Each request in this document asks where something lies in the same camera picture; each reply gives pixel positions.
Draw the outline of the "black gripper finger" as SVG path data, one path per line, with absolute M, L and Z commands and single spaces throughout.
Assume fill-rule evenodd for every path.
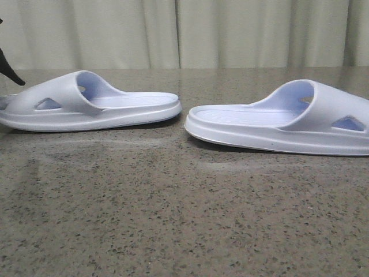
M 16 83 L 17 85 L 25 85 L 25 81 L 17 75 L 17 73 L 8 63 L 2 49 L 0 49 L 0 68 L 1 74 L 12 80 L 14 83 Z

